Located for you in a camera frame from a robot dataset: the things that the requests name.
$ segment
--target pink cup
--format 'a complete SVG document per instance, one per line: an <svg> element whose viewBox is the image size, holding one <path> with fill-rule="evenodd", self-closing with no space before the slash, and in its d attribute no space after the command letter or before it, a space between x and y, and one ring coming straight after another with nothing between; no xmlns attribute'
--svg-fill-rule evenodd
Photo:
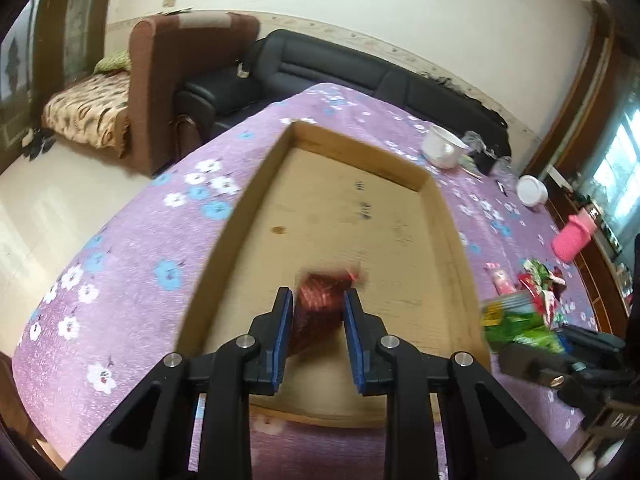
<svg viewBox="0 0 640 480"><path fill-rule="evenodd" d="M576 215L569 215L569 221L553 240L551 248L558 259L568 264L591 240L597 226L589 213L581 209Z"/></svg>

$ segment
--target wall baseboard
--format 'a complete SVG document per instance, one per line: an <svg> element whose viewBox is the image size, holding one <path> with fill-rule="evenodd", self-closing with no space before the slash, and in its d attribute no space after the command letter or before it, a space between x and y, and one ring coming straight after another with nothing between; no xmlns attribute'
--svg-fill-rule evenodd
<svg viewBox="0 0 640 480"><path fill-rule="evenodd" d="M250 14L258 18L260 20L260 36L262 38L278 28L284 28L366 52L425 77L448 78L452 88L465 93L473 99L478 99L487 108L498 112L507 122L509 125L509 142L513 153L513 169L517 173L525 167L541 142L541 139L526 124L514 117L500 103L497 103L462 78L404 48L378 40L361 32L306 18L297 18L273 12L250 12L247 10L228 10L228 12ZM133 18L106 25L105 55L127 48L130 32L140 19Z"/></svg>

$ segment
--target black device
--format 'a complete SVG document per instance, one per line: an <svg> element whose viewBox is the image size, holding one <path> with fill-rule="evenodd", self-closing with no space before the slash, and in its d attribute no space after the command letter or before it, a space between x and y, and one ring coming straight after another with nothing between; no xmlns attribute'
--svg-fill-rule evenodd
<svg viewBox="0 0 640 480"><path fill-rule="evenodd" d="M581 410L580 425L587 437L572 460L585 450L598 454L625 439L626 451L621 456L626 454L628 462L617 460L615 467L597 473L594 479L598 480L640 478L640 293L635 292L640 290L640 235L635 250L626 340L564 325L556 331L568 347L563 354L516 342L498 352L502 373L553 388L562 402Z"/></svg>
<svg viewBox="0 0 640 480"><path fill-rule="evenodd" d="M472 355L424 354L345 293L344 329L356 388L386 395L385 480L436 480L430 394L438 396L451 480L574 480L575 472ZM284 373L293 310L281 287L249 332L195 358L166 355L63 470L68 480L252 477L249 394L272 396ZM207 394L198 471L188 471L198 396Z"/></svg>

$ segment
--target tile floor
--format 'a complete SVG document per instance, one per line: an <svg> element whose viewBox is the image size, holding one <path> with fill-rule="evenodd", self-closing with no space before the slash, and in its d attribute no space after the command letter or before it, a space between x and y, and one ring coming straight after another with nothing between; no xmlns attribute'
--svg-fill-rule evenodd
<svg viewBox="0 0 640 480"><path fill-rule="evenodd" d="M60 143L0 174L0 351L14 353L66 264L147 183Z"/></svg>

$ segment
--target white wall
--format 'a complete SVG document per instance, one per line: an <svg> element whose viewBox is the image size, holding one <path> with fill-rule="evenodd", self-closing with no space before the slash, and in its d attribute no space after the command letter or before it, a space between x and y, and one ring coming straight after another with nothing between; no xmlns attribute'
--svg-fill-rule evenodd
<svg viewBox="0 0 640 480"><path fill-rule="evenodd" d="M177 0L176 8L277 12L387 41L455 73L543 137L582 56L583 0ZM162 0L111 0L108 23Z"/></svg>

